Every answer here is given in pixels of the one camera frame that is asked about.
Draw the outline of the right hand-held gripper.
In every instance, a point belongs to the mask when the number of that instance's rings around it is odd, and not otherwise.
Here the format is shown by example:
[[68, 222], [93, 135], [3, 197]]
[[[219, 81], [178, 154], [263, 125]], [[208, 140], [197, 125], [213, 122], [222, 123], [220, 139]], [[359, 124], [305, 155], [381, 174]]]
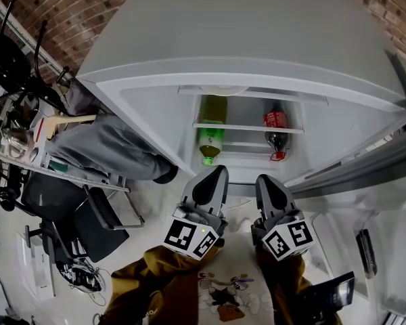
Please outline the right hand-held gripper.
[[305, 254], [315, 244], [315, 231], [296, 208], [285, 185], [269, 175], [256, 180], [256, 199], [263, 219], [251, 226], [255, 246], [266, 248], [277, 261]]

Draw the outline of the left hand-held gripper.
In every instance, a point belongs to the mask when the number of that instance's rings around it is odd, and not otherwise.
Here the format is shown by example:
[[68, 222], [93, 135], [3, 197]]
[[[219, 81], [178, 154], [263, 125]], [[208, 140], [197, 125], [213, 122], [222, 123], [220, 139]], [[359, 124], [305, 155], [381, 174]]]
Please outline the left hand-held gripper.
[[224, 165], [206, 168], [189, 180], [182, 204], [166, 221], [162, 245], [184, 257], [202, 260], [227, 227], [221, 208], [228, 184], [229, 172]]

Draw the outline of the white round plate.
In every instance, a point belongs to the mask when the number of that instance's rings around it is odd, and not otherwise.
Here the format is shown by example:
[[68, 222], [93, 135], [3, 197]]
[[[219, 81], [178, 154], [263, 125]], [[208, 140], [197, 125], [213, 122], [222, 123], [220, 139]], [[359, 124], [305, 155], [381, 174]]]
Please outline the white round plate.
[[235, 87], [233, 92], [231, 92], [231, 93], [220, 93], [220, 92], [216, 92], [216, 91], [213, 90], [214, 86], [216, 86], [216, 85], [201, 85], [200, 88], [201, 88], [202, 91], [204, 91], [208, 95], [217, 95], [217, 96], [224, 96], [224, 97], [238, 95], [238, 94], [241, 94], [241, 93], [247, 91], [247, 89], [248, 89], [247, 86], [232, 86], [232, 87]]

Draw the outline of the white refrigerator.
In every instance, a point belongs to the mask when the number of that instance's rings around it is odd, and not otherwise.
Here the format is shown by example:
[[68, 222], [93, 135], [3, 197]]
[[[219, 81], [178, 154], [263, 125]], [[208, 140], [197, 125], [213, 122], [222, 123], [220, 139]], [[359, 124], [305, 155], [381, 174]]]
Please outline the white refrigerator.
[[[200, 86], [247, 86], [226, 97], [215, 158], [227, 232], [250, 229], [257, 177], [276, 178], [315, 231], [307, 278], [354, 272], [343, 322], [406, 325], [406, 57], [357, 1], [127, 0], [77, 77], [179, 167], [179, 188], [208, 168]], [[274, 102], [287, 129], [264, 126]], [[288, 134], [283, 160], [265, 131]]]

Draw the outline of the person's right forearm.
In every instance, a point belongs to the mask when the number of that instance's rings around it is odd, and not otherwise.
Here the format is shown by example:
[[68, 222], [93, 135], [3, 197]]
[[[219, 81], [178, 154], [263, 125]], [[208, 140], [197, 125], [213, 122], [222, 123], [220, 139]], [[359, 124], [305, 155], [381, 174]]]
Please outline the person's right forearm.
[[305, 261], [301, 255], [277, 261], [269, 251], [258, 247], [256, 259], [272, 296], [296, 296], [311, 286], [304, 277]]

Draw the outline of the person's left forearm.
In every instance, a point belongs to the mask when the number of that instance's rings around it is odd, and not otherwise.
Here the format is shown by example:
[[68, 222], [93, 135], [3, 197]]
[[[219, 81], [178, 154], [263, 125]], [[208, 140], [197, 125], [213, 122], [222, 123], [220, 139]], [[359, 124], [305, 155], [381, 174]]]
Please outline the person's left forearm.
[[127, 293], [146, 297], [161, 290], [175, 276], [195, 272], [205, 266], [224, 247], [224, 243], [224, 239], [218, 239], [200, 261], [175, 253], [164, 246], [147, 250], [139, 260], [112, 273], [110, 300], [114, 301]]

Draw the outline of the green drink bottle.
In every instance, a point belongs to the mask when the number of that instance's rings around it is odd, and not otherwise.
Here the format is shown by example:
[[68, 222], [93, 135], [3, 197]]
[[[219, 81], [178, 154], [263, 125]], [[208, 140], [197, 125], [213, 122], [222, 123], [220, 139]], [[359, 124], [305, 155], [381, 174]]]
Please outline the green drink bottle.
[[224, 125], [227, 121], [227, 98], [217, 95], [205, 95], [199, 113], [199, 123], [210, 125], [199, 130], [198, 144], [202, 154], [202, 163], [212, 166], [223, 146], [223, 128], [214, 125]]

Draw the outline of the person's cream printed sweatshirt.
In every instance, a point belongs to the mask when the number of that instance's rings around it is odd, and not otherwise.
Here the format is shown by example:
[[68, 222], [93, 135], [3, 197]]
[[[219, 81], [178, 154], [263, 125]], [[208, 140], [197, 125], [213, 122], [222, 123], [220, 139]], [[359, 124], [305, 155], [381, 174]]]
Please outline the person's cream printed sweatshirt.
[[198, 325], [275, 325], [268, 286], [245, 220], [198, 274]]

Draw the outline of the dark cola bottle red label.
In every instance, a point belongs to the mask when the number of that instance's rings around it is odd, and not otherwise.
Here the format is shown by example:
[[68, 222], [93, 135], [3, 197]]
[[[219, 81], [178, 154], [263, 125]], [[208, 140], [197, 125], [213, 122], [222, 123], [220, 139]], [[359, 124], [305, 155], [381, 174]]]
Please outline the dark cola bottle red label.
[[[288, 128], [288, 119], [280, 102], [273, 103], [271, 109], [264, 115], [263, 122], [264, 126], [269, 128]], [[265, 131], [265, 139], [273, 148], [270, 160], [274, 162], [283, 160], [286, 157], [288, 134], [279, 131]]]

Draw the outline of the grey fabric cover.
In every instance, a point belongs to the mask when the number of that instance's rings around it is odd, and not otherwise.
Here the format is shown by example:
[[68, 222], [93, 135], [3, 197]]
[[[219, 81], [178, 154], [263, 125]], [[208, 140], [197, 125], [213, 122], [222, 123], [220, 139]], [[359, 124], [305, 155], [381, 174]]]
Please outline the grey fabric cover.
[[45, 149], [73, 167], [137, 181], [153, 181], [175, 165], [114, 115], [62, 131]]

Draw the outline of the black mesh office chair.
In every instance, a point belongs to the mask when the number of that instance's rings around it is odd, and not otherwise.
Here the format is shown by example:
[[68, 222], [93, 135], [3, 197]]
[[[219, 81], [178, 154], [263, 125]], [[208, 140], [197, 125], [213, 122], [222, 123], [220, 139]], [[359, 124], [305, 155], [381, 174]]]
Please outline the black mesh office chair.
[[101, 188], [33, 173], [24, 186], [22, 210], [41, 219], [39, 228], [25, 227], [26, 243], [40, 236], [43, 248], [54, 262], [72, 263], [90, 258], [94, 263], [115, 251], [129, 238], [128, 230], [139, 224], [123, 225]]

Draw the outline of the white metal shelf rack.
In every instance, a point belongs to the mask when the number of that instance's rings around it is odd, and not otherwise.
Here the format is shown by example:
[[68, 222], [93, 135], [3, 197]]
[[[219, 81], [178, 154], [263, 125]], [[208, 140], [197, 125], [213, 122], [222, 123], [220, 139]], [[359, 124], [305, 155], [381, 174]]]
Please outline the white metal shelf rack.
[[62, 173], [54, 171], [48, 167], [50, 160], [57, 160], [52, 155], [46, 152], [45, 146], [49, 141], [46, 136], [45, 120], [48, 116], [43, 115], [37, 123], [35, 129], [28, 130], [33, 132], [35, 141], [35, 149], [29, 157], [17, 159], [7, 154], [7, 143], [4, 139], [4, 132], [6, 129], [0, 124], [0, 161], [8, 164], [21, 167], [27, 171], [37, 172], [48, 175], [58, 179], [65, 179], [80, 186], [99, 187], [105, 190], [110, 190], [112, 196], [115, 192], [129, 192], [130, 189], [126, 187], [127, 181], [124, 177], [107, 177], [101, 178], [101, 175], [76, 169], [77, 174], [69, 172]]

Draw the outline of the white cardboard box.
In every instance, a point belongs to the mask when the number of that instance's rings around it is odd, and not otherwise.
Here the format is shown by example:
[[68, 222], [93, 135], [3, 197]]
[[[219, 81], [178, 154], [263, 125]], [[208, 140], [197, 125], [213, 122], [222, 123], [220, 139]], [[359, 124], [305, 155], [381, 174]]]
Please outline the white cardboard box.
[[30, 247], [21, 233], [16, 234], [18, 262], [23, 286], [35, 301], [55, 297], [49, 255], [43, 248], [42, 240], [36, 236], [30, 240]]

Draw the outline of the black headphones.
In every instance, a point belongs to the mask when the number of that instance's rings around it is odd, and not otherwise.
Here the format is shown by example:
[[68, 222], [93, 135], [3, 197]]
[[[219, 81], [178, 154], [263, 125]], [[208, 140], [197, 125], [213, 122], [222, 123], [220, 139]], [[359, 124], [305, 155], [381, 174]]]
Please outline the black headphones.
[[9, 187], [0, 187], [0, 206], [4, 211], [11, 212], [16, 206], [16, 193]]

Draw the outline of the black metal frame chair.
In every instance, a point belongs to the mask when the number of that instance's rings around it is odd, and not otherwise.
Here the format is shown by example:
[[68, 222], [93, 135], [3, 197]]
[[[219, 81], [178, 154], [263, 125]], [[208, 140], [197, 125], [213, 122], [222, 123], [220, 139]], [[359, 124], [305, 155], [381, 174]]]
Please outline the black metal frame chair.
[[33, 95], [59, 112], [68, 114], [60, 95], [53, 90], [52, 85], [43, 80], [39, 71], [39, 51], [47, 21], [42, 21], [33, 63], [30, 63], [17, 44], [5, 35], [5, 27], [16, 1], [10, 0], [0, 29], [0, 86], [6, 91], [0, 96], [0, 101], [18, 94], [18, 100], [14, 102], [18, 106], [26, 95]]

